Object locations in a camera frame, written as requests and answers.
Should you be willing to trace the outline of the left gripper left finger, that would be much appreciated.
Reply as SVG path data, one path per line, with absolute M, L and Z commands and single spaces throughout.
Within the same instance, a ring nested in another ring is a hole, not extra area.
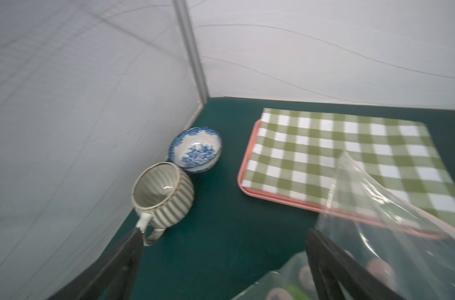
M 109 251 L 55 292 L 51 300 L 128 300 L 143 253 L 143 234 L 134 228 Z

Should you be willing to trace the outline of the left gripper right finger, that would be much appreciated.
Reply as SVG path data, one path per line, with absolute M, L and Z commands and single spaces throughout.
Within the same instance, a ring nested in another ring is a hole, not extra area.
M 320 300 L 401 300 L 402 297 L 348 256 L 322 232 L 307 235 L 306 254 Z

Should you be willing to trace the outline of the pink-dotted zipper bag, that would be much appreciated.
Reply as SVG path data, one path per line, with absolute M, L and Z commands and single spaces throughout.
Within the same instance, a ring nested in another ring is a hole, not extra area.
M 320 213 L 318 230 L 402 300 L 455 300 L 455 232 L 439 239 L 414 236 Z M 319 300 L 306 249 L 239 293 L 240 300 L 280 300 L 295 285 Z

